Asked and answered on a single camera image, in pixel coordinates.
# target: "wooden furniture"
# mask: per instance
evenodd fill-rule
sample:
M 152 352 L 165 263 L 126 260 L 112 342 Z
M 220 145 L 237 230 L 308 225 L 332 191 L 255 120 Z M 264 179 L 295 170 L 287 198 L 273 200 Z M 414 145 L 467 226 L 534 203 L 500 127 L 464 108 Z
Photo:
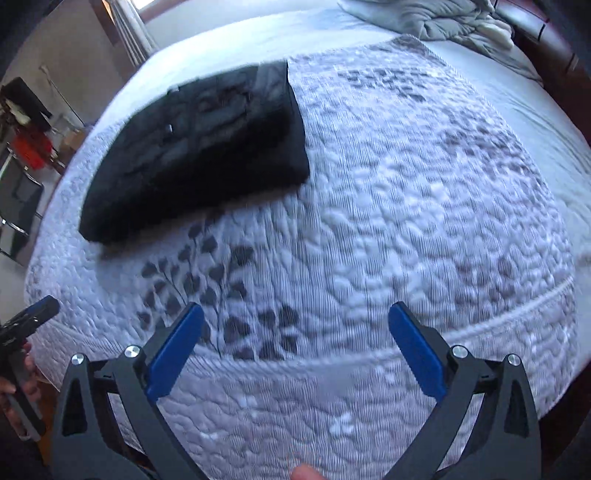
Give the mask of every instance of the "wooden furniture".
M 552 20 L 533 0 L 496 0 L 496 13 L 515 30 L 544 88 L 591 143 L 591 77 Z

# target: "chair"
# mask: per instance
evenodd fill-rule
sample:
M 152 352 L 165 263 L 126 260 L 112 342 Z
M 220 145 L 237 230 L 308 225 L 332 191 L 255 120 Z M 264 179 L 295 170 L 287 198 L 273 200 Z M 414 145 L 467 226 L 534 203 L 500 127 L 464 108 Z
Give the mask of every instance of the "chair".
M 0 168 L 0 253 L 20 264 L 17 255 L 29 240 L 33 221 L 42 218 L 37 207 L 44 187 L 27 173 L 12 150 L 7 148 L 0 153 L 2 157 L 6 160 Z

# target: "quilted mattress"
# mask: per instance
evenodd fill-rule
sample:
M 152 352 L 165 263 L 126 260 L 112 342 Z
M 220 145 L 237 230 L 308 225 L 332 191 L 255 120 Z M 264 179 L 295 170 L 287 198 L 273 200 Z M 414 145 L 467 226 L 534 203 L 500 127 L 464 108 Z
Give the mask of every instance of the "quilted mattress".
M 574 370 L 573 261 L 553 196 L 511 129 L 413 37 L 289 66 L 311 168 L 297 192 L 104 248 L 77 227 L 123 122 L 85 142 L 27 274 L 28 301 L 51 294 L 63 306 L 33 338 L 40 368 L 59 386 L 73 353 L 119 355 L 196 301 L 207 328 L 159 406 L 211 478 L 280 478 L 306 461 L 331 479 L 375 479 L 434 406 L 388 333 L 388 308 L 403 300 L 449 343 L 521 356 L 544 414 Z

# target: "metal screw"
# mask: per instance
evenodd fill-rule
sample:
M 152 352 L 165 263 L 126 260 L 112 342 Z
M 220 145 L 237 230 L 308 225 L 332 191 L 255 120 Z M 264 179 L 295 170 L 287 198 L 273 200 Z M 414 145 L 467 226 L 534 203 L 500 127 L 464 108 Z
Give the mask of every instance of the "metal screw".
M 72 364 L 73 365 L 80 365 L 84 361 L 84 355 L 81 353 L 77 353 L 72 357 Z
M 462 345 L 456 345 L 452 348 L 453 356 L 457 358 L 466 358 L 468 356 L 468 349 Z
M 519 365 L 521 365 L 521 358 L 519 358 L 519 356 L 514 353 L 510 354 L 509 357 L 507 357 L 507 361 L 514 367 L 518 367 Z
M 135 358 L 139 355 L 140 350 L 137 345 L 130 345 L 125 349 L 125 356 L 127 358 Z

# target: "folded black garment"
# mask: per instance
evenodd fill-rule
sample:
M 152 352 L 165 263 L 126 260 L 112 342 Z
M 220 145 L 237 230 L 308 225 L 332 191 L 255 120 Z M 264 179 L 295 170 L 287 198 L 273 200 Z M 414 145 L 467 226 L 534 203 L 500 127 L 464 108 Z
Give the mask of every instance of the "folded black garment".
M 188 210 L 300 185 L 305 140 L 285 61 L 176 87 L 124 126 L 90 185 L 80 233 L 120 241 Z

